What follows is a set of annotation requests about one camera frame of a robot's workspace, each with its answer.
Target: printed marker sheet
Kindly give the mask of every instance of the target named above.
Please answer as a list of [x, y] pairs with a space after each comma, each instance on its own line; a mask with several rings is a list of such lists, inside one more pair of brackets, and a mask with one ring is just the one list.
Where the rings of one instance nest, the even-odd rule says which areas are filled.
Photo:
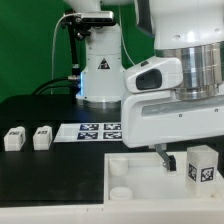
[[54, 142], [122, 141], [121, 123], [61, 124]]

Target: table surface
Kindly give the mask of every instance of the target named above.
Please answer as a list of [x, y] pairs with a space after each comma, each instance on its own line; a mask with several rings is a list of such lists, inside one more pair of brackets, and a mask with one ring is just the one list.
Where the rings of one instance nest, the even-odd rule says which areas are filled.
[[[72, 104], [69, 95], [24, 95], [0, 104], [0, 207], [102, 204], [104, 154], [148, 152], [122, 142], [52, 143], [48, 151], [34, 151], [38, 127], [51, 126], [53, 138], [61, 123], [119, 122], [120, 109], [98, 110]], [[26, 129], [20, 152], [5, 152], [3, 138], [12, 127]], [[168, 151], [207, 144], [220, 152], [224, 174], [224, 138], [173, 143]]]

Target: cable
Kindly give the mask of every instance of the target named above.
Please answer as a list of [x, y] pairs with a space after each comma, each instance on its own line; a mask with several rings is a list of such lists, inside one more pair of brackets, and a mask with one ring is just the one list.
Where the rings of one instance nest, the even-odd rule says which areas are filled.
[[64, 81], [64, 80], [68, 80], [68, 77], [61, 77], [61, 78], [57, 78], [57, 79], [53, 79], [53, 80], [50, 80], [48, 82], [45, 82], [44, 84], [40, 85], [38, 88], [36, 88], [36, 90], [34, 90], [32, 92], [32, 95], [36, 95], [37, 92], [39, 92], [41, 89], [43, 89], [45, 86], [48, 86], [52, 83], [55, 83], [55, 82], [60, 82], [60, 81]]
[[119, 23], [120, 23], [120, 27], [121, 27], [121, 40], [122, 40], [122, 45], [124, 48], [124, 52], [127, 55], [129, 61], [132, 63], [132, 65], [135, 65], [135, 63], [133, 62], [133, 60], [131, 59], [130, 55], [128, 54], [125, 42], [124, 42], [124, 36], [123, 36], [123, 29], [122, 29], [122, 21], [121, 21], [121, 7], [119, 6]]
[[52, 55], [51, 55], [51, 63], [52, 63], [52, 67], [51, 67], [51, 80], [54, 79], [54, 66], [55, 66], [55, 45], [56, 45], [56, 40], [57, 40], [57, 33], [58, 33], [58, 28], [59, 28], [59, 25], [61, 23], [61, 21], [67, 17], [71, 17], [71, 16], [76, 16], [78, 15], [78, 13], [71, 13], [71, 14], [67, 14], [67, 15], [64, 15], [62, 16], [56, 26], [55, 26], [55, 29], [54, 29], [54, 36], [53, 36], [53, 44], [52, 44]]
[[44, 91], [48, 90], [48, 89], [56, 89], [56, 88], [70, 88], [70, 86], [66, 85], [66, 86], [47, 86], [45, 88], [43, 88], [37, 95], [41, 95], [41, 93], [43, 93]]

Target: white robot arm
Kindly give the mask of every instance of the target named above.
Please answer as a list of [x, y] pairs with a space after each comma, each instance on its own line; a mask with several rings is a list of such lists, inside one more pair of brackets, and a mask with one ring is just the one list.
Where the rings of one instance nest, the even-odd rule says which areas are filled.
[[150, 7], [155, 56], [125, 71], [124, 143], [138, 147], [223, 135], [224, 1], [135, 4], [139, 14]]
[[[64, 0], [77, 13], [95, 15], [101, 5], [129, 4], [134, 0]], [[92, 27], [86, 38], [86, 67], [82, 71], [81, 91], [77, 102], [92, 108], [120, 107], [125, 86], [121, 64], [121, 30], [111, 27]]]

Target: cube with marker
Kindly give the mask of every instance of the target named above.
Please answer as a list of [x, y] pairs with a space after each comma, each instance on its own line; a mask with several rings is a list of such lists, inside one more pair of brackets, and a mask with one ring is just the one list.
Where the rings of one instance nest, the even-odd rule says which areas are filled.
[[213, 197], [216, 193], [218, 153], [206, 145], [187, 150], [186, 186], [194, 197]]
[[33, 136], [34, 150], [48, 150], [52, 142], [52, 128], [39, 127]]
[[20, 151], [26, 141], [25, 128], [11, 128], [4, 137], [5, 151]]

